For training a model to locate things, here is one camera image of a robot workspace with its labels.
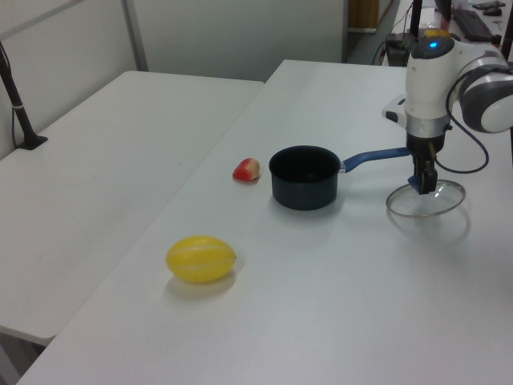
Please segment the floor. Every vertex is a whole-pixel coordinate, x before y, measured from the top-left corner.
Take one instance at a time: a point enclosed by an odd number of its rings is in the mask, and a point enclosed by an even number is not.
[[[347,63],[372,65],[373,57],[385,37],[392,31],[400,0],[394,0],[373,34],[349,33],[347,42]],[[374,65],[379,65],[376,55]]]

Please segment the black stand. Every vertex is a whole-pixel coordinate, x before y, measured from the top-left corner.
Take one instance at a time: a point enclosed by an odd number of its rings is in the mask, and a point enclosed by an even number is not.
[[[46,142],[48,139],[44,136],[37,136],[32,125],[30,124],[29,117],[26,114],[25,108],[23,107],[22,100],[19,96],[16,84],[14,84],[13,76],[10,72],[10,66],[7,62],[6,53],[0,43],[0,76],[4,86],[6,87],[7,94],[9,94],[10,102],[12,103],[14,112],[18,117],[20,126],[22,126],[23,134],[25,135],[25,141],[18,147],[26,150],[33,150],[39,145]]]

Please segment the saucepan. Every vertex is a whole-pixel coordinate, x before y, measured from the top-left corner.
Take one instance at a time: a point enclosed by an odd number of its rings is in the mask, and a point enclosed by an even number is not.
[[[370,160],[410,155],[408,148],[363,152],[340,161],[326,148],[295,146],[276,153],[269,161],[273,196],[285,207],[314,210],[329,205],[337,196],[338,174]]]

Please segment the toy fruit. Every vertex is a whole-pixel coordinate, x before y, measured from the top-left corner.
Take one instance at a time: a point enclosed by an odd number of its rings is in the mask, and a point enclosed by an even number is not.
[[[168,268],[187,282],[209,282],[224,276],[235,263],[232,248],[221,239],[195,235],[176,242],[168,251]]]
[[[232,174],[234,179],[250,182],[260,176],[260,163],[254,158],[247,158],[240,162]]]

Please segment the keyboard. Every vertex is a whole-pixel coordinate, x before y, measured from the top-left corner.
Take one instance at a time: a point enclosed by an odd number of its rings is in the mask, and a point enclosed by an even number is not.
[[[494,35],[484,21],[473,10],[453,10],[454,20],[458,23],[465,38],[471,42],[491,43]]]

